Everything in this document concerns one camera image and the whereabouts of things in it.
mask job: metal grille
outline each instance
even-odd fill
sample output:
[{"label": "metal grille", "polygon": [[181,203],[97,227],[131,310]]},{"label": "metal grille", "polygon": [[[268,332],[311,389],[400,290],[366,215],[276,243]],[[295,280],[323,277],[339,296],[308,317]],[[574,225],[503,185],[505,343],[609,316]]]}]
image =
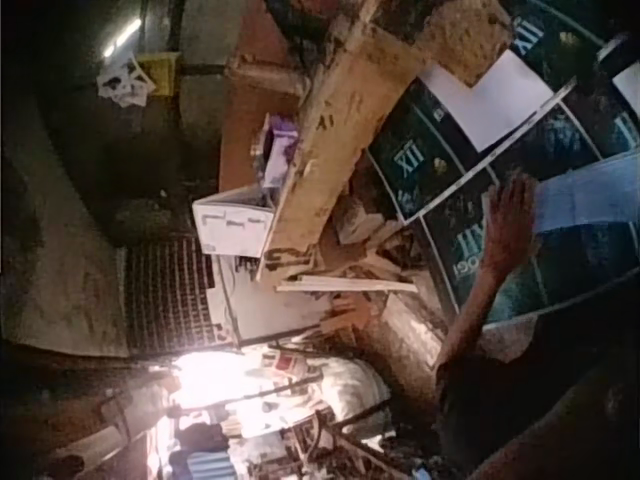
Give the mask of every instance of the metal grille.
[{"label": "metal grille", "polygon": [[207,288],[214,287],[211,257],[197,238],[145,243],[127,251],[125,312],[134,354],[188,352],[228,344],[214,323]]}]

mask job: white box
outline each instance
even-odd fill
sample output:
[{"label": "white box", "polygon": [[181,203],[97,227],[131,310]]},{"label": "white box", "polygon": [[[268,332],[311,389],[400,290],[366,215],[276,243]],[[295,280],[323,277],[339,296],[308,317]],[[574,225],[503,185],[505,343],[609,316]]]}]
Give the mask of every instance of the white box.
[{"label": "white box", "polygon": [[259,198],[259,188],[247,187],[193,202],[203,253],[260,258],[274,212],[256,206]]}]

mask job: hand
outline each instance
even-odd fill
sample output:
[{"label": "hand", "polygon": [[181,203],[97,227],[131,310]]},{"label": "hand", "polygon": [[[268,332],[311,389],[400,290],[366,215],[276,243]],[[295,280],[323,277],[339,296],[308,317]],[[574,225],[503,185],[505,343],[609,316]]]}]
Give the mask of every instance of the hand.
[{"label": "hand", "polygon": [[516,174],[498,193],[489,189],[489,218],[481,266],[499,282],[529,256],[533,239],[536,182]]}]

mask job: plywood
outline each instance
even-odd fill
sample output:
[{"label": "plywood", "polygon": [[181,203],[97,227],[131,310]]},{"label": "plywood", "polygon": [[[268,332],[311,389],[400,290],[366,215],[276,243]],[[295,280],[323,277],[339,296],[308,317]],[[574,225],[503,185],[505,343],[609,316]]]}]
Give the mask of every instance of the plywood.
[{"label": "plywood", "polygon": [[263,282],[276,285],[311,265],[314,245],[362,150],[428,63],[444,63],[472,83],[511,39],[496,0],[451,0],[420,24],[410,45],[378,26],[389,24],[384,15],[392,3],[398,2],[366,0],[359,14],[334,20],[325,62],[300,112],[301,143],[258,272]]}]

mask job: light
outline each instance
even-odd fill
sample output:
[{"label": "light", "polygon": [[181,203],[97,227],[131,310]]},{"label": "light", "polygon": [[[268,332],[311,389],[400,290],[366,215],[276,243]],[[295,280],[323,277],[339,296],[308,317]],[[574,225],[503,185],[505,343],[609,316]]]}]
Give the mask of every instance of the light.
[{"label": "light", "polygon": [[113,45],[109,45],[107,48],[105,48],[104,52],[102,52],[102,55],[104,55],[104,58],[109,58],[111,55],[113,55],[115,49],[116,47],[114,47]]},{"label": "light", "polygon": [[116,39],[116,47],[119,47],[124,42],[126,42],[127,39],[133,34],[133,32],[140,28],[140,25],[142,25],[142,20],[140,20],[139,18],[136,18],[133,22],[127,25],[127,28],[124,29],[124,32],[122,32]]},{"label": "light", "polygon": [[182,385],[174,398],[184,408],[201,407],[258,391],[259,384],[245,375],[253,368],[243,355],[227,352],[189,353],[175,361]]}]

